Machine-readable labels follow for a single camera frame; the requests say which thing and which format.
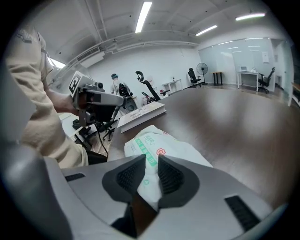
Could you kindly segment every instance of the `ceiling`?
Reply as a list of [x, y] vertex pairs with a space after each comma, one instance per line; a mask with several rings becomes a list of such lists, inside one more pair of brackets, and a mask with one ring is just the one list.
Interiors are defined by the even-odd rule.
[[117, 53], [143, 45], [197, 45], [195, 34], [235, 17], [267, 12], [253, 0], [149, 0], [152, 6], [141, 33], [135, 33], [144, 0], [53, 0], [36, 14], [33, 24], [47, 43], [53, 59], [68, 63], [99, 45]]

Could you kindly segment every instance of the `desk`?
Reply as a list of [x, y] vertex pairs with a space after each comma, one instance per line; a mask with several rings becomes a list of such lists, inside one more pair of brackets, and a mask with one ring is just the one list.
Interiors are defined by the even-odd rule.
[[300, 92], [300, 84], [294, 83], [292, 82], [292, 87], [291, 87], [291, 92], [289, 93], [289, 102], [288, 102], [288, 106], [291, 106], [292, 103], [292, 98], [295, 100], [295, 102], [300, 106], [300, 104], [298, 103], [297, 98], [293, 95], [293, 90], [297, 90], [298, 92]]
[[223, 85], [222, 73], [224, 73], [224, 72], [211, 72], [211, 73], [214, 75], [214, 85], [216, 85], [215, 74], [217, 76], [217, 85], [219, 85], [218, 73], [220, 73], [221, 85]]
[[108, 161], [123, 158], [124, 144], [155, 125], [193, 145], [213, 167], [232, 175], [274, 208], [288, 200], [300, 170], [297, 109], [222, 89], [185, 89], [159, 102], [165, 104], [166, 113], [123, 134], [115, 129]]
[[238, 88], [240, 88], [240, 83], [241, 83], [241, 80], [242, 80], [242, 74], [249, 74], [249, 75], [256, 75], [256, 91], [258, 92], [258, 75], [259, 73], [251, 73], [251, 72], [237, 72], [237, 75], [238, 75]]
[[[182, 83], [181, 83], [181, 79], [174, 80], [174, 81], [171, 81], [171, 82], [167, 82], [167, 83], [164, 83], [164, 84], [162, 84], [162, 85], [163, 85], [164, 87], [169, 86], [169, 90], [171, 91], [171, 93], [173, 93], [173, 92], [178, 91], [178, 90], [177, 90], [177, 87], [176, 87], [176, 83], [177, 83], [177, 82], [180, 83], [180, 87], [181, 87], [180, 90], [183, 90]], [[174, 86], [175, 86], [175, 91], [173, 91], [172, 88], [171, 88], [171, 85], [173, 85], [173, 84], [174, 84]]]

